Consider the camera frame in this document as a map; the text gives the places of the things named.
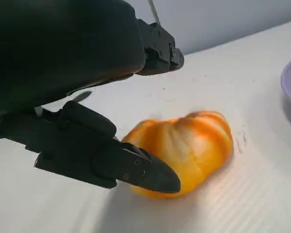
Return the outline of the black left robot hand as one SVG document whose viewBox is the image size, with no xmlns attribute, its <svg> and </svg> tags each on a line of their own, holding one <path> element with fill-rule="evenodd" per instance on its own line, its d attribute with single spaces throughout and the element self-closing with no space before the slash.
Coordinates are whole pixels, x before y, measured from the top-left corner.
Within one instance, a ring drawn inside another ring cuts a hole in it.
<svg viewBox="0 0 291 233">
<path fill-rule="evenodd" d="M 178 193 L 170 166 L 130 143 L 76 101 L 43 105 L 92 86 L 183 67 L 175 40 L 123 0 L 0 0 L 0 139 L 38 154 L 35 167 L 93 185 L 117 181 Z"/>
</svg>

